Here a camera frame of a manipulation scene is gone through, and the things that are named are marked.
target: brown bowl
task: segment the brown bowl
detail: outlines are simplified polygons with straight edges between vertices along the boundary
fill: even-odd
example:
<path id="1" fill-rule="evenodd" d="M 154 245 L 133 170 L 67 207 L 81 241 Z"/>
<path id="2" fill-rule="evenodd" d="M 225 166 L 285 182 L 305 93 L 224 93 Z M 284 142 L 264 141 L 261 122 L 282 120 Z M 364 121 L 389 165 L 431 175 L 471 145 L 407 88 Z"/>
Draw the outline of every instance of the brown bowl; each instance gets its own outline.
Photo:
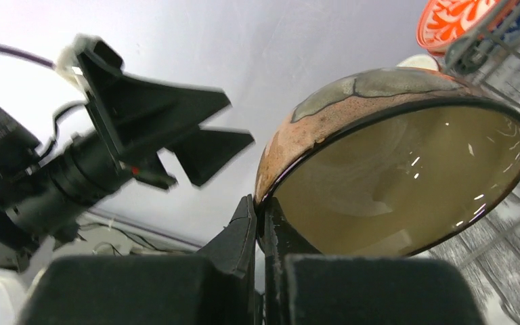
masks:
<path id="1" fill-rule="evenodd" d="M 440 72 L 386 68 L 301 102 L 264 149 L 254 199 L 262 219 L 277 198 L 323 253 L 405 256 L 473 225 L 519 181 L 515 109 Z"/>

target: wire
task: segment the wire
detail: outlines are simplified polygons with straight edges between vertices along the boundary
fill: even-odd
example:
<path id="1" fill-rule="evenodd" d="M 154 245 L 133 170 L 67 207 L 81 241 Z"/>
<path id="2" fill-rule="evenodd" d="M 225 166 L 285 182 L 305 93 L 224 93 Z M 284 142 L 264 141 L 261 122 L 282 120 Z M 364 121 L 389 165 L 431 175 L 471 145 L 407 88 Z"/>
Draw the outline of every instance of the wire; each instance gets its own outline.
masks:
<path id="1" fill-rule="evenodd" d="M 64 104 L 61 106 L 54 114 L 53 114 L 53 136 L 51 139 L 49 139 L 49 143 L 47 144 L 47 147 L 45 151 L 39 155 L 37 158 L 37 162 L 41 162 L 44 158 L 49 156 L 51 152 L 53 152 L 53 149 L 57 145 L 57 141 L 59 140 L 59 123 L 61 121 L 61 118 L 66 116 L 69 112 L 74 110 L 75 108 L 79 108 L 84 106 L 85 102 L 70 102 L 67 104 Z"/>
<path id="2" fill-rule="evenodd" d="M 127 237 L 130 241 L 134 242 L 135 244 L 137 244 L 137 245 L 139 245 L 139 246 L 141 246 L 143 248 L 149 249 L 151 251 L 163 252 L 163 253 L 183 253 L 183 254 L 193 253 L 191 251 L 182 251 L 182 250 L 158 248 L 158 247 L 154 246 L 151 242 L 146 240 L 143 236 L 140 236 L 140 235 L 137 235 L 137 234 L 127 233 L 127 232 L 125 232 L 123 230 L 120 230 L 118 228 L 110 227 L 109 225 L 105 225 L 104 223 L 97 223 L 97 222 L 86 223 L 84 225 L 81 225 L 79 227 L 79 230 L 84 231 L 84 232 L 88 232 L 90 230 L 93 230 L 93 229 L 96 229 L 96 228 L 100 228 L 100 227 L 105 227 L 105 228 L 116 230 L 116 231 L 120 232 L 122 235 L 124 235 L 125 237 Z"/>
<path id="3" fill-rule="evenodd" d="M 55 64 L 51 60 L 42 58 L 40 56 L 37 56 L 33 53 L 23 51 L 21 49 L 16 49 L 14 47 L 0 44 L 0 54 L 13 56 L 13 57 L 21 59 L 21 60 L 29 61 L 29 62 L 38 64 L 40 66 L 44 66 L 45 68 L 49 68 L 49 69 L 55 68 Z"/>
<path id="4" fill-rule="evenodd" d="M 119 256 L 123 256 L 121 254 L 121 252 L 118 251 L 118 249 L 116 249 L 116 247 L 114 247 L 113 244 L 109 243 L 109 242 L 100 242 L 98 244 L 96 244 L 94 247 L 93 247 L 93 254 L 97 254 L 97 251 L 99 248 L 103 247 L 104 245 L 108 245 L 112 248 L 112 254 L 116 256 L 116 254 L 118 254 Z"/>

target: black bowl rim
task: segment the black bowl rim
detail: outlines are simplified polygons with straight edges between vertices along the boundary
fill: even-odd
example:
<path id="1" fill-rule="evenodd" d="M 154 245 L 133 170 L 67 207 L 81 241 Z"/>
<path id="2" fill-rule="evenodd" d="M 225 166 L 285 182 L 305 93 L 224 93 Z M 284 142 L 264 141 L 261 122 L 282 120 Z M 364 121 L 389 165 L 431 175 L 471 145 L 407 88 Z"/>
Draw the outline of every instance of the black bowl rim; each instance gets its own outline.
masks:
<path id="1" fill-rule="evenodd" d="M 311 158 L 313 155 L 317 154 L 327 146 L 331 145 L 332 143 L 342 139 L 343 137 L 346 137 L 356 131 L 359 131 L 361 129 L 364 129 L 366 127 L 369 127 L 373 124 L 388 120 L 390 118 L 404 115 L 408 113 L 413 112 L 419 112 L 421 110 L 428 110 L 428 109 L 437 109 L 437 108 L 443 108 L 446 106 L 471 106 L 474 109 L 484 109 L 484 110 L 491 110 L 494 112 L 503 113 L 515 121 L 519 122 L 520 124 L 520 112 L 517 111 L 515 108 L 509 106 L 508 104 L 505 104 L 503 102 L 499 102 L 498 100 L 493 100 L 488 97 L 480 97 L 476 95 L 462 95 L 462 96 L 441 96 L 441 97 L 435 97 L 435 98 L 429 98 L 425 100 L 417 100 L 413 102 L 406 102 L 402 104 L 398 104 L 395 106 L 391 106 L 388 108 L 385 108 L 383 110 L 380 110 L 378 112 L 369 114 L 368 116 L 364 116 L 362 118 L 359 118 L 342 129 L 339 129 L 338 131 L 330 134 L 324 141 L 321 143 L 317 143 L 314 145 L 313 148 L 305 151 L 298 157 L 296 160 L 292 161 L 292 163 L 289 164 L 289 166 L 276 178 L 276 180 L 272 183 L 272 185 L 268 188 L 268 191 L 264 195 L 264 197 L 261 199 L 260 202 L 256 204 L 256 214 L 258 217 L 258 233 L 257 233 L 257 242 L 260 246 L 260 249 L 264 251 L 264 245 L 263 245 L 263 233 L 264 233 L 264 210 L 265 210 L 265 202 L 269 198 L 271 198 L 274 195 L 274 192 L 278 189 L 280 184 L 286 178 L 294 172 L 298 167 L 300 167 L 306 160 Z M 464 226 L 460 229 L 451 232 L 443 237 L 441 237 L 439 240 L 436 240 L 420 249 L 416 249 L 415 251 L 412 251 L 411 253 L 408 253 L 407 255 L 403 255 L 404 257 L 411 257 L 414 255 L 417 255 L 419 253 L 425 252 L 429 250 L 430 248 L 437 246 L 441 244 L 442 242 L 445 242 L 446 240 L 457 236 L 459 233 L 467 230 L 472 225 L 474 225 L 479 220 L 483 219 L 486 215 L 488 215 L 491 211 L 493 211 L 505 198 L 515 189 L 515 187 L 520 182 L 520 173 L 514 178 L 511 182 L 511 185 L 508 186 L 508 188 L 503 192 L 501 196 L 499 196 L 492 204 L 489 205 L 489 208 L 486 209 L 486 212 L 478 216 L 477 218 L 474 218 L 470 220 L 467 223 L 464 223 Z"/>

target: gray glaze patch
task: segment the gray glaze patch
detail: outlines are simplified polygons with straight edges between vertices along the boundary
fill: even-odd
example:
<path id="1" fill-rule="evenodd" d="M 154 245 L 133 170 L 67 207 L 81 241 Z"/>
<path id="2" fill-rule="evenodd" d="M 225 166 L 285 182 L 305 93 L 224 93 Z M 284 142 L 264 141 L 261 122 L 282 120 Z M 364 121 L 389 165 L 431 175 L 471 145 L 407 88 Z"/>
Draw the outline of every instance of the gray glaze patch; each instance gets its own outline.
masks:
<path id="1" fill-rule="evenodd" d="M 341 102 L 352 96 L 353 83 L 354 77 L 346 77 L 328 84 L 311 94 L 306 100 L 296 106 L 291 122 L 294 123 L 306 116 L 315 115 L 329 105 Z"/>
<path id="2" fill-rule="evenodd" d="M 455 90 L 462 86 L 450 79 L 427 71 L 410 68 L 388 68 L 363 72 L 356 77 L 355 94 L 360 97 L 391 97 L 404 93 L 426 93 Z"/>

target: metal wire rack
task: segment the metal wire rack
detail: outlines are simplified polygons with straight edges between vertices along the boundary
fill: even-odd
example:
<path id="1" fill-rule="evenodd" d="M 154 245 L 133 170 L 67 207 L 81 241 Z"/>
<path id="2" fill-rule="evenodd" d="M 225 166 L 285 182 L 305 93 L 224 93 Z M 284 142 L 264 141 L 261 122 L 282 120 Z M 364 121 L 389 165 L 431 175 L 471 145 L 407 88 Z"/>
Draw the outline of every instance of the metal wire rack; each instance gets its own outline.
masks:
<path id="1" fill-rule="evenodd" d="M 513 10 L 490 26 L 507 5 Z M 520 110 L 520 1 L 499 1 L 440 64 L 444 73 L 481 85 Z M 520 324 L 520 184 L 484 220 L 427 255 L 462 271 L 490 324 Z"/>

